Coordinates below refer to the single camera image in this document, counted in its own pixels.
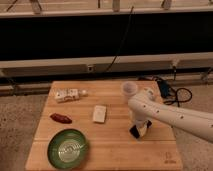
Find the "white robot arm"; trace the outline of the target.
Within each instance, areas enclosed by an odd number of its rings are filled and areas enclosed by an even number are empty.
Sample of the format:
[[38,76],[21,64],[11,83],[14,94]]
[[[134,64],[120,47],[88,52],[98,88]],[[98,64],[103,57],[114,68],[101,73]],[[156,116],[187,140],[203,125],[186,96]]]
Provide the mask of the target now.
[[133,123],[138,127],[143,127],[152,118],[213,143],[212,113],[158,103],[151,89],[141,90],[130,97],[128,106]]

